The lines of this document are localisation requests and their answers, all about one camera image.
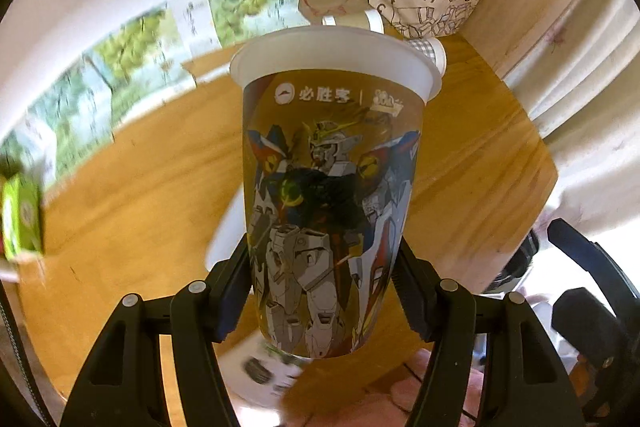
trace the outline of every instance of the cup rim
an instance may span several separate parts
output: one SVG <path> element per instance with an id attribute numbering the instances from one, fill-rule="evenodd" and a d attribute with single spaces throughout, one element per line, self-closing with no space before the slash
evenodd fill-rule
<path id="1" fill-rule="evenodd" d="M 370 49 L 371 53 L 357 61 L 353 56 L 344 55 L 344 48 L 336 48 L 338 42 L 356 44 L 363 50 Z M 333 65 L 326 63 L 326 58 L 315 53 L 321 46 L 334 48 L 335 59 Z M 295 48 L 301 54 L 291 54 Z M 430 74 L 427 79 L 399 78 L 392 66 L 384 63 L 384 55 L 404 54 L 415 72 L 425 67 Z M 278 30 L 251 39 L 233 56 L 230 62 L 230 73 L 233 80 L 242 89 L 251 82 L 266 75 L 291 70 L 343 70 L 377 76 L 391 82 L 401 84 L 416 93 L 426 104 L 435 97 L 442 87 L 442 77 L 436 65 L 423 53 L 417 51 L 404 41 L 394 37 L 349 26 L 299 26 Z"/>

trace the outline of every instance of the plastic cup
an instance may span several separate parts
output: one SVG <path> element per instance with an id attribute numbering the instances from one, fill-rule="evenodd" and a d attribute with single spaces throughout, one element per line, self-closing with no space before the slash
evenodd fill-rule
<path id="1" fill-rule="evenodd" d="M 258 324 L 278 349 L 345 355 L 371 333 L 402 236 L 437 68 L 340 26 L 271 33 L 231 61 Z"/>

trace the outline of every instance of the pink fabric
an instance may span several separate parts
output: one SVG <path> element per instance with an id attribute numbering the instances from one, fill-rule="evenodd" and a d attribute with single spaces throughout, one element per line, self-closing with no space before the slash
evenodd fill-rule
<path id="1" fill-rule="evenodd" d="M 431 353 L 426 349 L 418 351 L 406 365 L 419 378 L 423 378 Z M 471 369 L 464 409 L 478 416 L 482 380 L 484 374 Z M 420 390 L 420 381 L 414 376 L 397 381 L 390 390 L 390 396 L 382 393 L 368 394 L 362 400 L 335 413 L 315 415 L 305 421 L 287 423 L 287 427 L 403 427 L 408 412 L 412 409 Z M 472 427 L 473 420 L 461 415 L 459 427 Z"/>

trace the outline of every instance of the curtain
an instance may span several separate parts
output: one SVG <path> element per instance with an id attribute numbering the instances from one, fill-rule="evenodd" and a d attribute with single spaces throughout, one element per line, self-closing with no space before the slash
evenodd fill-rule
<path id="1" fill-rule="evenodd" d="M 558 167 L 542 237 L 555 217 L 593 234 L 640 214 L 639 51 L 633 0 L 573 0 L 504 78 Z"/>

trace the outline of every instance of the white curtain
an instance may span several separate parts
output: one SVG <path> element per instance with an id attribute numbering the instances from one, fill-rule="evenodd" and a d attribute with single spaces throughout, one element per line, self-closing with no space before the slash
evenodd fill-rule
<path id="1" fill-rule="evenodd" d="M 633 0 L 574 0 L 505 77 L 558 167 L 540 232 L 555 217 L 593 234 L 640 214 L 639 51 Z"/>

